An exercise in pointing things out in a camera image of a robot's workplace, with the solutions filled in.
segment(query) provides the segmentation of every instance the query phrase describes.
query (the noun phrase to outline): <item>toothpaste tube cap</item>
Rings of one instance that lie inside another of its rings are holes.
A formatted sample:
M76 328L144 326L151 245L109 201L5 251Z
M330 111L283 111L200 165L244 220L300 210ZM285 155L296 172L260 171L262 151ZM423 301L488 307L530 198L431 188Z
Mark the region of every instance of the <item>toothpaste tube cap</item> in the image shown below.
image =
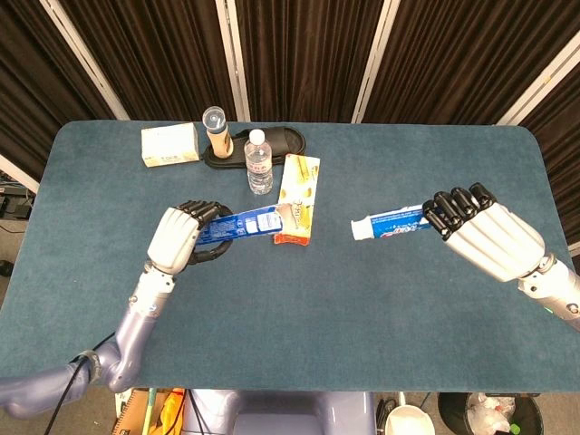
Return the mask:
M351 220L354 240L364 240L365 238L374 238L372 232L371 218L366 217L363 220Z

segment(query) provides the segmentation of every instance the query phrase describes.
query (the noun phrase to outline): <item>table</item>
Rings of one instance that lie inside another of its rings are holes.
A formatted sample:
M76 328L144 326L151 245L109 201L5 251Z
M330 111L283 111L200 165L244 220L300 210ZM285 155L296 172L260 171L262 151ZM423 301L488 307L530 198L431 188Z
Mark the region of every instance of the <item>table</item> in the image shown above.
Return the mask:
M241 169L148 169L140 130L80 121L53 150L0 312L0 375L68 362L113 331L168 206L257 197ZM353 240L351 219L481 181L571 264L534 137L519 127L287 123L321 159L309 247L237 241L179 275L140 384L337 391L578 391L580 334L435 231ZM233 132L251 124L230 123ZM200 149L208 140L197 124Z

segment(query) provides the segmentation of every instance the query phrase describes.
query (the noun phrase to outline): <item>trash can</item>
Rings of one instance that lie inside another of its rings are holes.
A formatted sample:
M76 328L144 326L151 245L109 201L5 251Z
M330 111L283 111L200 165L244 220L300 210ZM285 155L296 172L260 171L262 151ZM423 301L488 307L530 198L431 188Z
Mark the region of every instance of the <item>trash can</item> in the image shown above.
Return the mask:
M440 392L439 414L445 425L457 435L474 435L468 423L468 399L470 392ZM544 423L536 401L531 397L516 397L516 410L509 420L516 423L521 433L543 435Z

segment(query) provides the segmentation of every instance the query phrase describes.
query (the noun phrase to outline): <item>white box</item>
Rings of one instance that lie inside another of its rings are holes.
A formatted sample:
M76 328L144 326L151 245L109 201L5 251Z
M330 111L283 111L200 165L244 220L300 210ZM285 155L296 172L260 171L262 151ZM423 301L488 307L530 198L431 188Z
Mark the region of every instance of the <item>white box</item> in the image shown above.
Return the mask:
M198 133L193 122L141 130L141 156L148 167L198 161Z

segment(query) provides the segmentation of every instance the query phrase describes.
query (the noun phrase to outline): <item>floor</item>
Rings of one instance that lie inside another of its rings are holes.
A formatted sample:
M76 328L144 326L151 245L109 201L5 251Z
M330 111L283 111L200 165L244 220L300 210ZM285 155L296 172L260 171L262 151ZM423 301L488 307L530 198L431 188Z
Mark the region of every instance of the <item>floor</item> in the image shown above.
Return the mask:
M25 222L0 221L0 225L11 231L25 231ZM9 234L0 228L0 259L14 262L18 255L23 234ZM4 301L9 278L0 276L0 305ZM394 393L377 393L379 398L396 397ZM407 394L407 402L419 406L425 393ZM536 402L544 419L546 435L574 435L580 427L580 394L542 394ZM432 394L425 402L424 410L430 415L437 435L452 435L445 427L437 411L437 395ZM0 434L18 433L21 435L40 435L44 433L50 420L45 413L32 420L14 420L0 411ZM53 434L86 435L110 434L115 422L115 400L111 392L103 387L91 387L80 401L64 406L56 423Z

